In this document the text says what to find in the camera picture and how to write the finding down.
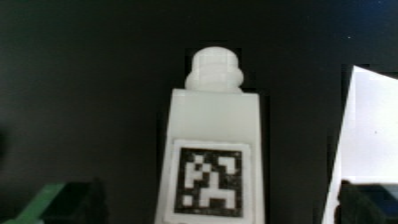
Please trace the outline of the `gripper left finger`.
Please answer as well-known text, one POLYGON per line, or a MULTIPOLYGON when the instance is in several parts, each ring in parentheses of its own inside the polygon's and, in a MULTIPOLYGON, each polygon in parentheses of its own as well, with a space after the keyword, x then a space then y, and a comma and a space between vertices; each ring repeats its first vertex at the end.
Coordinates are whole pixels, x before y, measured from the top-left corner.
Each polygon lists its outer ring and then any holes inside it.
POLYGON ((49 184, 6 224, 109 224, 104 182, 49 184))

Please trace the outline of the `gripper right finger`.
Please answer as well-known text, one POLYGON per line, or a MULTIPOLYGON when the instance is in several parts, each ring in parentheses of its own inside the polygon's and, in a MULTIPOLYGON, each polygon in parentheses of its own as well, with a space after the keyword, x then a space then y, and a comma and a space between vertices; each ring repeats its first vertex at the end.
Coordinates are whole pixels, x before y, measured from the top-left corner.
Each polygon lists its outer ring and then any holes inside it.
POLYGON ((398 184, 342 181, 337 224, 398 224, 398 184))

